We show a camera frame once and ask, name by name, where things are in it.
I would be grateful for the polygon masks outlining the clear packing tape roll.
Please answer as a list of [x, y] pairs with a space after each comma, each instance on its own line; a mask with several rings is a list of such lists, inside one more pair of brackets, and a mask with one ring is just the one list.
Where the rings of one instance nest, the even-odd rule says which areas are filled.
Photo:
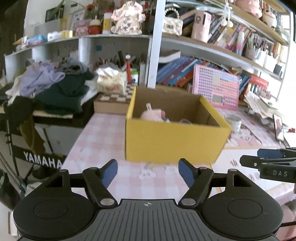
[[237, 133], [240, 132], [242, 119], [236, 115], [227, 114], [225, 116], [225, 120], [231, 126], [232, 132]]

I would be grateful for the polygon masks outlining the pink plush pig toy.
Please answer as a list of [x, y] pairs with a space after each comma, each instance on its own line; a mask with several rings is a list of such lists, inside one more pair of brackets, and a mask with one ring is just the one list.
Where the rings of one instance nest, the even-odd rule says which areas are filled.
[[147, 109], [141, 114], [140, 118], [145, 121], [157, 121], [169, 123], [169, 119], [166, 118], [166, 113], [161, 109], [152, 109], [150, 103], [146, 104]]

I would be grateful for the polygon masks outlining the black smartphone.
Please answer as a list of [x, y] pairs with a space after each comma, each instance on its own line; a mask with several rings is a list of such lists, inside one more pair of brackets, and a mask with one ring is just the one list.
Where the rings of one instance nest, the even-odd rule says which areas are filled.
[[275, 139], [283, 142], [285, 140], [285, 137], [284, 137], [282, 119], [280, 116], [274, 114], [273, 121], [274, 121], [274, 130], [275, 130]]

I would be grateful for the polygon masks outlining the stack of papers and books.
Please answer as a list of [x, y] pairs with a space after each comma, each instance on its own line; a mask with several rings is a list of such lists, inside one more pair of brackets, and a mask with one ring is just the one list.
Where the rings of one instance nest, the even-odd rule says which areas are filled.
[[272, 107], [265, 98], [261, 98], [253, 92], [247, 92], [247, 94], [244, 95], [244, 101], [262, 118], [273, 118], [274, 114], [281, 116], [277, 108]]

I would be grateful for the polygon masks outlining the black yamaha keyboard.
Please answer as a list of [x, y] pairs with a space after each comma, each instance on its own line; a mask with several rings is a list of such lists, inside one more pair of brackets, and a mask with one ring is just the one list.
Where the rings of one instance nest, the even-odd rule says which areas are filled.
[[94, 114], [93, 105], [81, 113], [56, 115], [34, 111], [16, 116], [15, 111], [1, 111], [6, 124], [7, 144], [13, 160], [60, 169], [83, 128]]

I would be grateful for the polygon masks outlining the yellow cardboard box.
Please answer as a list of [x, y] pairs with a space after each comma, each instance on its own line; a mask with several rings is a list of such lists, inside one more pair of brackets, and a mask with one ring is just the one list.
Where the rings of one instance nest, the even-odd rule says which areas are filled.
[[[163, 110], [170, 122], [142, 120], [147, 103]], [[126, 114], [125, 158], [155, 164], [177, 164], [185, 158], [211, 164], [230, 133], [230, 125], [203, 96], [136, 87]]]

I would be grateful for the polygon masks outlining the red dictionary book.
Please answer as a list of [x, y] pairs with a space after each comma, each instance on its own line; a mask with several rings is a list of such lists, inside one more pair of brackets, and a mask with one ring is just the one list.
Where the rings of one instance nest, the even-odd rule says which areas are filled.
[[254, 85], [258, 85], [259, 87], [262, 87], [264, 89], [267, 89], [268, 84], [269, 84], [268, 81], [254, 75], [254, 74], [251, 75], [249, 83], [254, 84]]

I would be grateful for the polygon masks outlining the checkered wooden board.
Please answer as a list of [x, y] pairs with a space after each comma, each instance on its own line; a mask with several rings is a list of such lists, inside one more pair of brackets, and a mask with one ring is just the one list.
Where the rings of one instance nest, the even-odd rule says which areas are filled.
[[118, 93], [100, 93], [93, 101], [94, 112], [126, 115], [134, 88], [136, 86], [137, 85], [135, 83], [128, 84], [123, 95]]

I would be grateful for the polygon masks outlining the pink learning tablet board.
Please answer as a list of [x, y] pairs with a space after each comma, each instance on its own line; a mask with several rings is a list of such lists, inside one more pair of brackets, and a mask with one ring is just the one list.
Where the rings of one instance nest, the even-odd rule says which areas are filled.
[[238, 76], [196, 64], [192, 93], [203, 96], [216, 108], [238, 109], [240, 79]]

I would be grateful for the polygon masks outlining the pile of clothes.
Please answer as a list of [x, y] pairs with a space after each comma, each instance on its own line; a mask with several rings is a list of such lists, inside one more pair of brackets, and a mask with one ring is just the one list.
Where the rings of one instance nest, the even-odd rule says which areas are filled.
[[1, 89], [1, 122], [15, 128], [27, 120], [83, 128], [94, 113], [97, 93], [94, 74], [80, 61], [35, 62]]

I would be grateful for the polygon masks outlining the white tissue pack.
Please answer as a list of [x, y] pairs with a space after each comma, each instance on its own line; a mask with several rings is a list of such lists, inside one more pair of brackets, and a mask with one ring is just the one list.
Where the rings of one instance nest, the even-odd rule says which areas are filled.
[[124, 95], [127, 86], [127, 73], [113, 67], [96, 69], [99, 91], [105, 94]]

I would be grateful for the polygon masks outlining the row of blue books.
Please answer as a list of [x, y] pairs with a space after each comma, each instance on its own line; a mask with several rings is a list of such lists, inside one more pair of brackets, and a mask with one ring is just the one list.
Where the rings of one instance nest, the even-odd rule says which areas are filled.
[[202, 63], [203, 59], [181, 56], [158, 68], [156, 83], [165, 86], [174, 86], [180, 79], [193, 70], [196, 64]]

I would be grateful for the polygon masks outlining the red white bottle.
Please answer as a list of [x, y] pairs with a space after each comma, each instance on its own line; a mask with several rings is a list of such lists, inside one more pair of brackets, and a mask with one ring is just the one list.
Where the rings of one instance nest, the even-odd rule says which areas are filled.
[[131, 56], [129, 54], [126, 54], [125, 60], [126, 60], [126, 74], [127, 74], [128, 83], [132, 83], [132, 76], [131, 76], [131, 69], [130, 69], [130, 58], [131, 58]]

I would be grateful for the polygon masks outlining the pink cylinder cup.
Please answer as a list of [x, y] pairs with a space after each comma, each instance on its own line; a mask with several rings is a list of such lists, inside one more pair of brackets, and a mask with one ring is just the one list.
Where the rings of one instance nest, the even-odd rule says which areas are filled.
[[206, 11], [197, 10], [191, 38], [206, 43], [209, 39], [211, 14]]

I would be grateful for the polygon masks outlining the white shelf unit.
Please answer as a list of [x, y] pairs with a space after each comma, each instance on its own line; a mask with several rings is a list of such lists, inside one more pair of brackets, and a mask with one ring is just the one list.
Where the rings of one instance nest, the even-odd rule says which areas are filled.
[[113, 57], [119, 50], [134, 56], [144, 54], [147, 64], [146, 80], [149, 87], [153, 87], [156, 83], [159, 53], [169, 50], [179, 50], [182, 55], [195, 56], [228, 67], [240, 67], [248, 73], [260, 76], [269, 83], [283, 81], [281, 77], [272, 71], [229, 50], [184, 36], [164, 34], [161, 31], [152, 36], [101, 34], [72, 37], [23, 49], [5, 56], [7, 80], [12, 81], [18, 71], [25, 69], [25, 61], [27, 59], [33, 58], [36, 62], [46, 60], [56, 62], [62, 56], [69, 56], [68, 48], [73, 44], [76, 45], [75, 49], [78, 50], [80, 62], [88, 67], [94, 65], [95, 61], [99, 59]]

